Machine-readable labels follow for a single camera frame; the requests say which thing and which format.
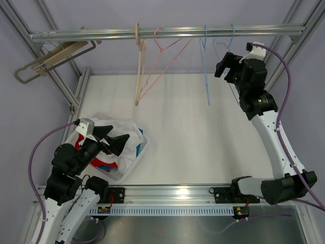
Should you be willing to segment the white t shirt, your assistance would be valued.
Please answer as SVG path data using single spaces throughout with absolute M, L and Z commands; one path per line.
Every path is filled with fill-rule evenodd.
M 109 137 L 129 135 L 121 155 L 107 155 L 101 152 L 91 161 L 91 165 L 97 169 L 103 169 L 108 173 L 115 171 L 124 175 L 135 162 L 138 156 L 137 150 L 140 148 L 140 144 L 144 142 L 142 131 L 131 119 L 98 119 L 94 117 L 92 120 L 95 126 L 113 126 L 113 129 L 108 133 Z

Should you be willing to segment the blue wire hanger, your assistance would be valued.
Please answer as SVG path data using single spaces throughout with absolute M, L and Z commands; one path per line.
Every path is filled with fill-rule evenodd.
M 229 51 L 231 50 L 232 42 L 233 42 L 233 39 L 234 39 L 234 37 L 235 37 L 235 32 L 236 32 L 235 27 L 234 27 L 233 24 L 231 24 L 231 29 L 232 29 L 232 35 L 231 35 L 230 40 L 229 40 L 228 43 L 219 42 L 219 41 L 217 41 L 215 38 L 212 40 L 213 49 L 214 49 L 214 51 L 215 51 L 215 54 L 216 54 L 217 59 L 218 59 L 219 62 L 221 61 L 221 58 L 220 58 L 220 56 L 219 56 L 219 53 L 218 53 L 218 49 L 217 49 L 217 47 L 218 47 L 218 46 L 223 46 L 223 47 L 225 48 L 226 52 L 229 52 Z M 230 90 L 231 90 L 231 92 L 232 92 L 232 94 L 233 94 L 233 97 L 234 97 L 236 103 L 237 103 L 238 105 L 240 105 L 240 104 L 239 104 L 239 100 L 237 99 L 237 97 L 236 97 L 236 95 L 235 95 L 235 92 L 234 92 L 232 86 L 231 86 L 230 84 L 228 84 L 228 86 L 229 86 L 229 88 L 230 88 Z

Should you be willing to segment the light blue hanger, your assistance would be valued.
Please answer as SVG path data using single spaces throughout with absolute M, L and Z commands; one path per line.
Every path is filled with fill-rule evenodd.
M 204 69 L 204 82 L 206 88 L 206 95 L 207 95 L 207 103 L 210 106 L 210 94 L 209 94 L 209 84 L 208 84 L 208 72 L 207 72 L 207 58 L 206 58 L 206 44 L 207 44 L 207 27 L 204 26 L 204 37 L 199 38 L 200 41 L 200 54 L 201 60 Z

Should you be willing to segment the red t shirt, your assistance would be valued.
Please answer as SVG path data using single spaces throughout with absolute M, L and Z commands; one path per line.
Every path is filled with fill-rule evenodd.
M 81 142 L 84 141 L 84 139 L 85 139 L 84 136 L 81 135 L 80 133 L 78 133 L 78 138 L 77 138 L 76 142 L 74 143 L 74 146 L 77 150 L 80 149 Z M 110 172 L 111 170 L 118 169 L 118 165 L 116 164 L 116 162 L 106 163 L 98 158 L 93 159 L 91 161 L 91 165 L 98 169 L 105 170 L 106 172 Z

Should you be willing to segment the blue t shirt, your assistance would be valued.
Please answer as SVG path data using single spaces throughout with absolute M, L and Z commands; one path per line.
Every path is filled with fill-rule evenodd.
M 134 165 L 140 158 L 141 150 L 144 145 L 143 130 L 136 129 L 133 134 L 128 139 L 124 150 L 120 156 L 114 154 L 106 155 L 100 153 L 96 158 L 106 162 L 113 163 L 116 162 L 118 165 L 117 170 L 111 170 L 110 172 L 117 171 L 121 175 L 125 175 L 131 166 Z

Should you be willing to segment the pink hanger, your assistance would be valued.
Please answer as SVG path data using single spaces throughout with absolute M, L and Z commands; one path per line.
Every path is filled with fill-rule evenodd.
M 157 34 L 159 32 L 164 31 L 166 28 L 159 26 L 155 29 L 153 33 L 153 41 L 157 48 L 159 49 L 159 55 L 157 56 L 153 66 L 150 69 L 150 72 L 145 80 L 145 83 L 143 83 L 143 87 L 141 90 L 141 95 L 140 95 L 140 100 L 143 99 L 146 94 L 153 88 L 153 86 L 161 79 L 161 77 L 166 73 L 166 71 L 171 67 L 171 65 L 176 61 L 176 59 L 180 56 L 180 54 L 185 50 L 185 48 L 192 42 L 193 38 L 190 38 L 186 44 L 180 49 L 180 51 L 175 55 L 175 57 L 167 64 L 167 66 L 161 71 L 161 73 L 156 77 L 156 79 L 152 82 L 149 83 L 150 78 L 153 75 L 153 72 L 155 71 L 159 61 L 162 58 L 163 53 L 168 50 L 169 48 L 173 47 L 174 45 L 178 44 L 180 41 L 183 40 L 183 38 L 176 39 L 174 42 L 170 43 L 169 45 L 162 47 L 160 42 L 157 40 Z

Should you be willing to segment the beige plastic hanger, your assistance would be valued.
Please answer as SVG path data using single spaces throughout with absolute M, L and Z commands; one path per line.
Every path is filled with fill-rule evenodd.
M 146 66 L 146 39 L 140 38 L 140 24 L 135 26 L 135 39 L 138 47 L 138 70 L 135 90 L 135 106 L 138 106 L 140 101 L 141 90 L 143 87 L 145 66 Z

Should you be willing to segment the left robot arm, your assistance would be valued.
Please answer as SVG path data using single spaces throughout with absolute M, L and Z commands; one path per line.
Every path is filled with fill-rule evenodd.
M 33 179 L 31 187 L 39 201 L 42 215 L 37 223 L 31 243 L 71 243 L 74 234 L 97 203 L 123 204 L 125 189 L 109 187 L 109 183 L 97 176 L 84 184 L 80 198 L 75 200 L 78 189 L 83 186 L 79 177 L 100 152 L 120 155 L 129 139 L 129 134 L 110 137 L 113 126 L 95 126 L 90 119 L 78 119 L 66 125 L 75 126 L 84 137 L 79 149 L 65 143 L 57 147 L 51 162 L 53 168 L 44 194 L 41 196 Z

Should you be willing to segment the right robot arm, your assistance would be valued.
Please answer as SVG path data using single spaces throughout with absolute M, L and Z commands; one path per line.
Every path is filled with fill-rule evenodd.
M 235 85 L 240 107 L 257 130 L 273 172 L 272 179 L 244 176 L 232 180 L 230 197 L 241 202 L 247 195 L 255 195 L 270 205 L 304 197 L 317 182 L 317 176 L 305 169 L 281 131 L 277 104 L 265 90 L 267 69 L 263 57 L 245 58 L 227 52 L 216 64 L 214 76 L 221 77 L 225 69 L 229 71 L 224 79 Z

